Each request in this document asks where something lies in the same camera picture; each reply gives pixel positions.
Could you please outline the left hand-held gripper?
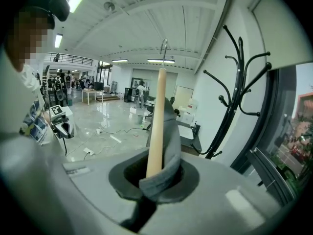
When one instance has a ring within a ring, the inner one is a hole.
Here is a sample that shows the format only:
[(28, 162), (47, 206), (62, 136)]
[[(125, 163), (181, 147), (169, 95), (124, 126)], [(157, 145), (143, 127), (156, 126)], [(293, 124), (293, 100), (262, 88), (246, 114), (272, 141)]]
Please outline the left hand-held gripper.
[(59, 139), (74, 137), (74, 124), (60, 105), (50, 107), (49, 116), (52, 131)]

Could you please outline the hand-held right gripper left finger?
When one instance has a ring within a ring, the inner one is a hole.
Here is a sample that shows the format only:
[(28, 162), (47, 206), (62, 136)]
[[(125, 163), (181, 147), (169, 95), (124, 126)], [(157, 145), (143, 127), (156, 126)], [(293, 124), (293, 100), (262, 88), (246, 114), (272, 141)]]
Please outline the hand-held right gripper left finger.
[(109, 172), (109, 182), (120, 198), (135, 202), (130, 218), (120, 225), (129, 231), (139, 232), (157, 209), (156, 202), (146, 198), (139, 188), (139, 181), (145, 178), (148, 150), (122, 161)]

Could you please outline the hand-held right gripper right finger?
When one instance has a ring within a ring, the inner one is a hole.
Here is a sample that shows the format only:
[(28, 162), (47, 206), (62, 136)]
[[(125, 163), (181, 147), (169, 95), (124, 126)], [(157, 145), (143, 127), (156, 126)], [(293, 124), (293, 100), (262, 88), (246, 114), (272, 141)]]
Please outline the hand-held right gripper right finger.
[(180, 166), (169, 187), (158, 197), (159, 204), (173, 204), (183, 201), (198, 186), (200, 174), (189, 162), (180, 160)]

